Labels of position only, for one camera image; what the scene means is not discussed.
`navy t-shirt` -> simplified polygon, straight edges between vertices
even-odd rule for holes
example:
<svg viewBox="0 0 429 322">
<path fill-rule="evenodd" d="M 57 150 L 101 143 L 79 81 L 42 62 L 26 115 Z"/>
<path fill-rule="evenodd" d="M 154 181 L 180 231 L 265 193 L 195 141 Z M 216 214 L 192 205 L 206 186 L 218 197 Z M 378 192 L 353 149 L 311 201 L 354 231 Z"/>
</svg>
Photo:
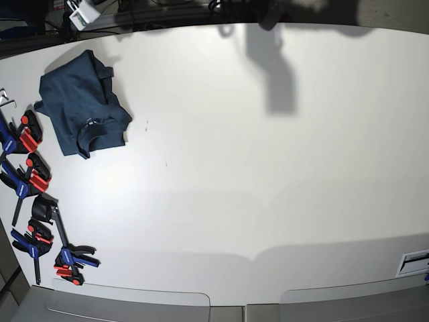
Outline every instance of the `navy t-shirt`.
<svg viewBox="0 0 429 322">
<path fill-rule="evenodd" d="M 40 79 L 42 101 L 34 109 L 50 117 L 63 155 L 124 146 L 123 132 L 131 116 L 112 92 L 113 68 L 92 50 Z"/>
</svg>

